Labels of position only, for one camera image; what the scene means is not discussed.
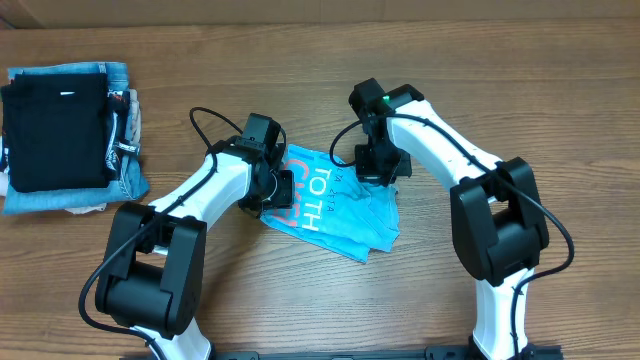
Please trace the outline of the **light blue printed t-shirt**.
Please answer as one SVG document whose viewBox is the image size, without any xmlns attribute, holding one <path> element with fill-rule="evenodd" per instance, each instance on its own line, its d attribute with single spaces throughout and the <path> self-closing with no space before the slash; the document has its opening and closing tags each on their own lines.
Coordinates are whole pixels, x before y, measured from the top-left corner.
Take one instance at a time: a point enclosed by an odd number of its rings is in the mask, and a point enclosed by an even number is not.
<svg viewBox="0 0 640 360">
<path fill-rule="evenodd" d="M 392 250 L 400 235 L 395 186 L 361 183 L 353 168 L 297 145 L 288 147 L 284 168 L 294 174 L 294 203 L 264 212 L 265 225 L 362 263 L 372 250 Z"/>
</svg>

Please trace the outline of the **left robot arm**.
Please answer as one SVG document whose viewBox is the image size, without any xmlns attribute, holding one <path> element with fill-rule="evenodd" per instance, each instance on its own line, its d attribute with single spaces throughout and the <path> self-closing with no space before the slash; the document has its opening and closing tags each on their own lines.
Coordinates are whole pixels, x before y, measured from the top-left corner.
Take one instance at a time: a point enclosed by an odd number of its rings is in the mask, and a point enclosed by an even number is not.
<svg viewBox="0 0 640 360">
<path fill-rule="evenodd" d="M 117 210 L 103 263 L 88 281 L 114 332 L 143 339 L 155 359 L 215 358 L 195 319 L 207 232 L 233 205 L 254 216 L 292 205 L 285 151 L 283 143 L 233 136 L 216 143 L 171 193 Z"/>
</svg>

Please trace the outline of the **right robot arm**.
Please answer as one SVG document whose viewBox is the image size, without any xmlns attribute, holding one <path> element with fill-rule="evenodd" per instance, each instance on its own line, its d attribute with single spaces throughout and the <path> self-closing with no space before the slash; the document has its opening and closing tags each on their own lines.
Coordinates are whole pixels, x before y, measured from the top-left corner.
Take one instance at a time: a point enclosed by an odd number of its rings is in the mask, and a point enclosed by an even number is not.
<svg viewBox="0 0 640 360">
<path fill-rule="evenodd" d="M 452 242 L 476 281 L 476 324 L 467 357 L 530 359 L 528 286 L 549 244 L 533 171 L 503 161 L 448 126 L 410 85 L 386 92 L 375 79 L 355 85 L 348 103 L 368 140 L 355 148 L 359 181 L 389 186 L 418 160 L 450 196 Z"/>
</svg>

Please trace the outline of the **folded blue jeans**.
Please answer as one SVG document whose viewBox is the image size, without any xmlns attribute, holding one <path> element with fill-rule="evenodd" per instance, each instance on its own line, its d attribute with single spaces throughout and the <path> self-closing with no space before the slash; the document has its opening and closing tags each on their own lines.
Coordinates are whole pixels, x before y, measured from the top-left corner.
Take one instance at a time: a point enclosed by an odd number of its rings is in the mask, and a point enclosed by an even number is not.
<svg viewBox="0 0 640 360">
<path fill-rule="evenodd" d="M 142 115 L 137 92 L 129 88 L 129 73 L 126 64 L 121 62 L 80 62 L 46 67 L 14 67 L 8 70 L 11 80 L 18 75 L 94 73 L 107 75 L 107 86 L 111 95 L 128 94 L 131 96 L 127 118 L 112 121 L 124 131 L 122 136 L 111 136 L 111 144 L 108 146 L 106 163 L 110 170 L 116 172 L 116 178 L 110 181 L 105 188 L 21 193 L 13 187 L 9 187 L 3 209 L 5 215 L 51 210 L 66 210 L 74 214 L 84 214 L 91 211 L 102 211 L 109 203 L 137 200 L 149 191 L 150 185 L 143 176 L 137 155 L 120 148 L 131 145 L 135 150 L 139 150 L 142 129 Z"/>
</svg>

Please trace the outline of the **folded black printed garment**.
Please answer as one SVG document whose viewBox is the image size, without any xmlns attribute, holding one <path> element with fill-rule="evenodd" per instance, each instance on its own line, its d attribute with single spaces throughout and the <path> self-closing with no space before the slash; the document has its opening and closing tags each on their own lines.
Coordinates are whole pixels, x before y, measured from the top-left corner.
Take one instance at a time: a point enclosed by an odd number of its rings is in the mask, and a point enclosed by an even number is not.
<svg viewBox="0 0 640 360">
<path fill-rule="evenodd" d="M 135 89 L 109 91 L 106 117 L 105 165 L 108 180 L 120 177 L 124 158 L 137 158 L 141 145 L 141 111 Z"/>
</svg>

